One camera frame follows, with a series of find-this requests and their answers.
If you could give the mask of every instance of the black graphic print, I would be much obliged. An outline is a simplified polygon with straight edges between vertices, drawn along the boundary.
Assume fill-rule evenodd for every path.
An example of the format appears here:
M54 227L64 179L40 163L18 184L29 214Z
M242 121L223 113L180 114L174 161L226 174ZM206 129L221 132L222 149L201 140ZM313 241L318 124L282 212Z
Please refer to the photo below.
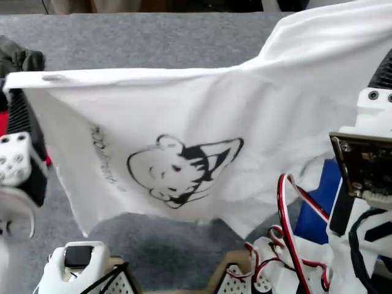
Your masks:
M206 197L214 180L238 155L241 138L186 147L171 135L161 135L156 144L131 154L130 175L149 190L150 196L170 208Z

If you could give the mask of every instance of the gray carpet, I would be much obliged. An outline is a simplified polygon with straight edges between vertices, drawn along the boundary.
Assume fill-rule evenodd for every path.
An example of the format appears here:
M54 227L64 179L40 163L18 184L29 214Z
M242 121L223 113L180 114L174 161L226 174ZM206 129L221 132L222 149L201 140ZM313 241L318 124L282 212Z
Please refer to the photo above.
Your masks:
M283 14L119 14L0 17L0 34L47 56L48 70L106 67L225 67L256 56ZM31 293L46 257L82 239L53 170L47 200L31 242L20 293ZM292 206L298 215L299 204ZM248 237L277 223L272 218ZM105 241L130 262L145 290L204 287L224 252L243 240L222 221L199 226L128 214L98 226Z

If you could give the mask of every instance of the fabric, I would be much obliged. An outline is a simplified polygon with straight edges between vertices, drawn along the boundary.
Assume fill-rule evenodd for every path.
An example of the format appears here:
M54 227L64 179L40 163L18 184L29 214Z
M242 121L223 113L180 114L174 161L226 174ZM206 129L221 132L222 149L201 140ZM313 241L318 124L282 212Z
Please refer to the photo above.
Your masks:
M374 0L289 16L235 67L18 73L6 86L25 89L85 234L133 212L220 217L246 236L276 211L280 173L318 186L328 132L354 122L392 47L391 12Z
M7 110L7 99L1 91L4 78L11 72L44 68L45 58L42 52L23 48L6 36L0 36L0 112Z

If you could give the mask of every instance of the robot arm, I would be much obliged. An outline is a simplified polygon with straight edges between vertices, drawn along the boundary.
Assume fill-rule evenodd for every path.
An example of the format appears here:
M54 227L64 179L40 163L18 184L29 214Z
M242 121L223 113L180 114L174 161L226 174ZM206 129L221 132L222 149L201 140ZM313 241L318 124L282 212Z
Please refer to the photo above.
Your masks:
M47 186L42 131L23 92L8 95L9 123L0 137L0 293L13 293L22 264L17 258L23 242L12 235L12 223L28 221L32 238Z

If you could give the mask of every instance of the black cable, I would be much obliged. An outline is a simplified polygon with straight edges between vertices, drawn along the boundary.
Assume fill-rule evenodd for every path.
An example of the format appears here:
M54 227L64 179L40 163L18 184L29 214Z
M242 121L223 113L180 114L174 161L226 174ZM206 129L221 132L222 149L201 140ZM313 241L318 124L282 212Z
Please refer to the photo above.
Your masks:
M45 13L49 14L49 10L48 10L48 8L47 8L47 6L45 4L45 0L41 0L41 3L42 3L42 6L43 6L43 9L45 9Z
M392 273L392 259L390 259L389 257L386 256L381 256L380 257L382 262L384 263L386 269Z
M360 251L360 243L358 241L358 235L356 231L358 230L359 226L361 225L362 221L365 219L375 216L377 214L384 213L385 210L383 209L370 209L363 213L353 224L351 230L349 232L349 243L350 243L350 255L351 255L351 262L353 264L355 276L361 281L363 286L366 288L368 294L378 294L378 291L374 288L371 278L366 271L365 262L363 260L363 256Z

